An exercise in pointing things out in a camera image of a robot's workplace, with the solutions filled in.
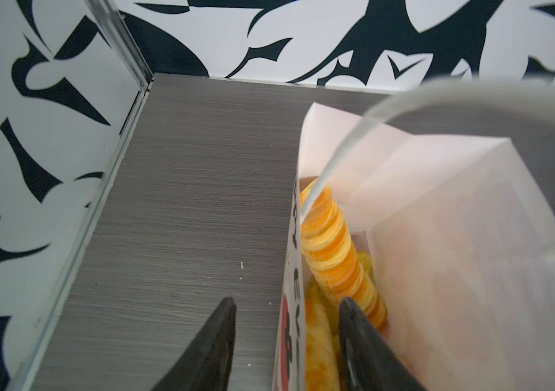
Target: white bag handle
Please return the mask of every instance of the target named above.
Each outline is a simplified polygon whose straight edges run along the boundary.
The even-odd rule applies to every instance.
[[[401,114],[433,105],[478,105],[521,114],[555,125],[555,89],[528,83],[460,82],[440,79],[426,82],[416,90],[393,95],[370,108],[334,151],[321,172],[301,210],[306,219],[320,192],[343,162],[350,149],[379,123]]]

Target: white paper bag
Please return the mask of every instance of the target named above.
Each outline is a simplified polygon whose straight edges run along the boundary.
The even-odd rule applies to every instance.
[[[305,389],[299,180],[359,120],[313,104],[303,124],[274,390]],[[555,217],[510,140],[371,126],[328,184],[366,237],[393,352],[430,391],[555,390]]]

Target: gray table surface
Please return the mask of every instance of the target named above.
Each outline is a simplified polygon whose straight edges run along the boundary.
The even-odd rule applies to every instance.
[[[269,389],[301,123],[312,102],[380,99],[157,74],[33,389],[148,390],[225,296],[229,389]],[[555,129],[457,107],[393,125],[512,137],[555,211]]]

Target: gray wooden tabletop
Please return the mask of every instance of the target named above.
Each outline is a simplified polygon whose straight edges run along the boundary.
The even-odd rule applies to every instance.
[[[33,389],[148,390],[225,296],[229,389],[269,389],[301,123],[312,102],[380,99],[157,74]],[[555,129],[457,107],[393,125],[512,137],[555,211]]]

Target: black and white wall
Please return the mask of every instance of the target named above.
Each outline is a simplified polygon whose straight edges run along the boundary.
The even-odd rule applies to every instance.
[[[82,1],[0,0],[0,390],[41,333],[138,92]]]
[[[555,85],[555,0],[116,0],[152,71],[406,90]]]

